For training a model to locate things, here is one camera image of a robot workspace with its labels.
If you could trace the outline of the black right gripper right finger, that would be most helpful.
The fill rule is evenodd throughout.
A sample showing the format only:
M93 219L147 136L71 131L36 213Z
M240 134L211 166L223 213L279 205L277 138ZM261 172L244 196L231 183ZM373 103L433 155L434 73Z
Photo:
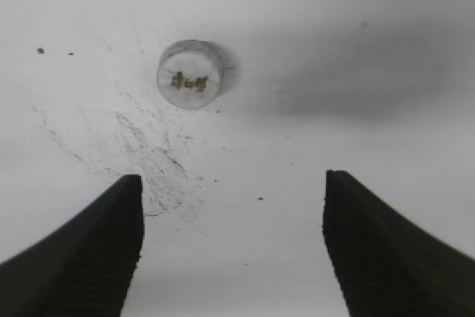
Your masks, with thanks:
M474 259L346 171L326 172L322 233L350 316L474 315Z

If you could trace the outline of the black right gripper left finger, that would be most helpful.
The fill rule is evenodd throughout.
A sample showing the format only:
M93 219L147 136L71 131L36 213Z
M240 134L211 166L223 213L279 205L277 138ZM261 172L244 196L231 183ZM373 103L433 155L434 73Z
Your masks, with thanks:
M143 183L127 174L1 263L2 316L120 316L144 241Z

